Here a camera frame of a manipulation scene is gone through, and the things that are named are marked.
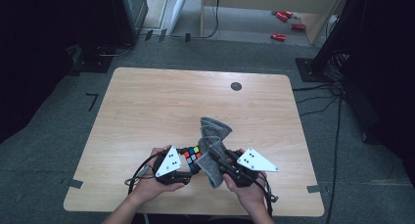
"rubik's cube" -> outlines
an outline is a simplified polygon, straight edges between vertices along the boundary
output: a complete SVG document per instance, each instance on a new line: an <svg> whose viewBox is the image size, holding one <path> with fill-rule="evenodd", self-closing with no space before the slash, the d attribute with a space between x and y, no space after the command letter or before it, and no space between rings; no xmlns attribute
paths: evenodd
<svg viewBox="0 0 415 224"><path fill-rule="evenodd" d="M195 160L202 156L201 152L199 151L199 147L190 148L187 152L185 152L184 157L186 158L187 164L189 164L190 171L198 173L201 168L195 163Z"/></svg>

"black stand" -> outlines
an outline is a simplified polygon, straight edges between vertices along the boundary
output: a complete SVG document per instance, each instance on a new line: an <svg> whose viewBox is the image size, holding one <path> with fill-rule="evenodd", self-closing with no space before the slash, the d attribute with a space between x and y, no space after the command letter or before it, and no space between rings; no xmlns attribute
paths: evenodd
<svg viewBox="0 0 415 224"><path fill-rule="evenodd" d="M112 56L100 56L97 52L82 50L69 75L78 76L81 72L107 73Z"/></svg>
<svg viewBox="0 0 415 224"><path fill-rule="evenodd" d="M299 69L303 82L333 82L323 71L313 71L313 59L296 58L297 68Z"/></svg>

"human hand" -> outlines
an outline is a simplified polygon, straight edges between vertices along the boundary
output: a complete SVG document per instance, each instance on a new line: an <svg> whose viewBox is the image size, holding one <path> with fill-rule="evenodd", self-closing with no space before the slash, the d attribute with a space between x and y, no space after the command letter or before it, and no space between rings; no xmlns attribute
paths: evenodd
<svg viewBox="0 0 415 224"><path fill-rule="evenodd" d="M264 187L265 186L266 173L260 172L256 182ZM249 187L239 188L228 174L223 174L223 180L226 183L226 187L234 192L242 207L248 212L254 223L274 223L267 214L264 192L258 187L257 184L251 184Z"/></svg>
<svg viewBox="0 0 415 224"><path fill-rule="evenodd" d="M165 148L154 148L152 150L151 155L156 153L162 152L164 150L169 150L171 145ZM153 166L157 157L152 158L146 165ZM144 176L152 177L154 176L152 169L148 169ZM164 185L156 181L155 178L150 179L140 179L138 184L136 185L135 189L132 191L130 196L135 199L139 204L144 202L148 202L157 196L159 196L163 192L174 192L185 185L183 183L174 183L170 185Z"/></svg>

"black wire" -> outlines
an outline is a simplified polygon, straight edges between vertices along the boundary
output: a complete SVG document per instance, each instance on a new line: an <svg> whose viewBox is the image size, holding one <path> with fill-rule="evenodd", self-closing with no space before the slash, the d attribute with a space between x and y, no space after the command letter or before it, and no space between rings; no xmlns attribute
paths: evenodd
<svg viewBox="0 0 415 224"><path fill-rule="evenodd" d="M106 54L100 54L100 53L98 52L98 55L99 55L99 56L104 56L104 57L118 57L118 56L123 56L123 55L125 55L126 53L128 53L128 51L130 51L130 50L131 50L131 48L132 48L132 45L130 44L130 45L128 45L128 48L127 48L124 52L122 52L122 53L106 55Z"/></svg>
<svg viewBox="0 0 415 224"><path fill-rule="evenodd" d="M318 111L313 111L313 112L306 112L306 113L302 113L302 114L300 114L300 116L304 116L304 115L306 115L306 114L312 114L312 113L319 113L319 112L324 112L325 110L327 110L329 107L330 107L330 105L332 105L338 98L339 98L339 96L333 96L333 97L336 97L334 100L332 100L323 110L318 110Z"/></svg>
<svg viewBox="0 0 415 224"><path fill-rule="evenodd" d="M144 162L138 167L137 171L135 171L134 175L130 178L125 180L124 184L128 186L128 194L130 194L132 192L132 189L134 187L135 181L138 180L137 174L141 171L141 169L146 165L147 162L149 162L152 158L154 157L159 157L161 155L164 155L166 153L166 151L163 152L158 152L156 154L151 155L150 157L148 157L146 160L144 160Z"/></svg>
<svg viewBox="0 0 415 224"><path fill-rule="evenodd" d="M216 25L215 25L212 33L209 36L196 36L196 37L192 37L192 39L208 39L208 38L213 37L217 33L217 31L219 29L219 17L218 17L219 1L220 0L216 0L216 12L213 12L214 19L216 21ZM147 36L147 33L138 35L138 37L142 37L142 36ZM179 36L179 35L166 35L166 37L185 38L184 36Z"/></svg>
<svg viewBox="0 0 415 224"><path fill-rule="evenodd" d="M336 82L338 82L338 81L335 81L335 82L330 83L330 84L321 84L321 85L317 85L317 86L313 86L313 87L295 88L295 89L293 89L293 91L308 91L308 90L313 90L313 89L321 89L321 87L333 86L333 84L336 83Z"/></svg>
<svg viewBox="0 0 415 224"><path fill-rule="evenodd" d="M342 112L342 97L340 97L340 100L339 100L338 123L337 123L337 130L336 130L335 157L333 161L333 188L332 188L332 193L331 193L332 198L330 199L329 210L327 211L326 224L330 223L330 218L332 216L332 209L333 209L333 201L335 199L335 192L336 192L337 160L338 160L341 112Z"/></svg>
<svg viewBox="0 0 415 224"><path fill-rule="evenodd" d="M214 15L214 18L216 20L216 26L214 27L213 32L207 37L202 37L203 39L213 37L216 34L217 30L219 29L219 17L217 15L218 8L219 8L219 0L216 0L216 13Z"/></svg>
<svg viewBox="0 0 415 224"><path fill-rule="evenodd" d="M318 97L306 98L306 99L303 99L303 100L300 100L300 101L296 101L296 104L300 104L300 103L303 103L303 102L308 101L308 100L330 99L330 98L333 98L333 95L332 96L318 96Z"/></svg>
<svg viewBox="0 0 415 224"><path fill-rule="evenodd" d="M263 191L263 194L265 196L265 201L266 201L267 212L269 216L272 217L273 209L272 209L271 197L269 193L266 192L265 188L263 188L262 185L260 185L256 180L254 181L254 183Z"/></svg>

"black marker dot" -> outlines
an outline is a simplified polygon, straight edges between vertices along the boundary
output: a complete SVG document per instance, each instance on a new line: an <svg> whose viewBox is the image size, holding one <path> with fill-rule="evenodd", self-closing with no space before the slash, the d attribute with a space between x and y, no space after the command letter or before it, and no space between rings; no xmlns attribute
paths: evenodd
<svg viewBox="0 0 415 224"><path fill-rule="evenodd" d="M240 91L242 89L242 85L239 82L233 82L231 84L231 88L235 91Z"/></svg>

